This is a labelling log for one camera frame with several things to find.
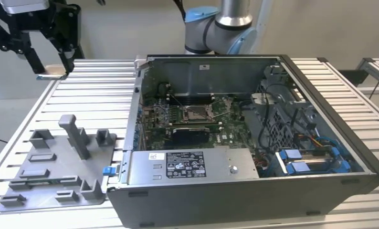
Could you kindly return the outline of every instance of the yellow wire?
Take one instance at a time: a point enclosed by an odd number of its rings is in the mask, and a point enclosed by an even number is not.
[[[323,146],[313,137],[310,137],[313,139],[313,141],[319,145]]]

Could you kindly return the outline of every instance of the white sticker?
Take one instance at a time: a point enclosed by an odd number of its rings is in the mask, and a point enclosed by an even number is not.
[[[209,70],[209,69],[211,69],[211,66],[209,64],[202,64],[199,66],[199,70]]]
[[[166,154],[165,153],[150,153],[149,159],[150,160],[165,160]]]

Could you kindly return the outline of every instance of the aluminum extrusion table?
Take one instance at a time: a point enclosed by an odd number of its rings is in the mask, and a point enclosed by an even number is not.
[[[294,62],[379,158],[379,108],[329,62],[317,58],[294,59]],[[121,163],[134,82],[134,61],[78,60],[68,79],[50,83],[0,154],[0,197],[26,160],[32,131],[48,128],[54,135],[64,135],[66,131],[58,125],[63,114],[78,116],[77,124],[86,128],[89,134],[99,128],[109,128],[118,134],[113,162]],[[93,229],[123,228],[123,224],[111,202],[106,200],[98,206],[0,213],[0,228],[24,227]],[[173,228],[379,228],[379,187],[369,195],[349,198],[326,216]]]

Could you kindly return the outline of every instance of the warning label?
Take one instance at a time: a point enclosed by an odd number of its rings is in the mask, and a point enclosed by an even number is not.
[[[167,177],[206,177],[207,166],[203,152],[167,153]]]

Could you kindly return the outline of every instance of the wall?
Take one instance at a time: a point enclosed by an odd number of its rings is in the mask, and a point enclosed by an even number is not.
[[[258,14],[261,0],[253,0]],[[87,58],[134,59],[138,54],[181,54],[185,51],[185,24],[173,0],[68,0],[83,8],[82,45]],[[221,0],[187,0],[186,9],[219,6]],[[46,64],[60,63],[58,53],[39,33],[32,44]],[[14,52],[0,51],[0,99],[38,97],[47,82],[36,81],[28,62]]]
[[[379,0],[275,0],[259,52],[326,57],[339,68],[379,58]]]

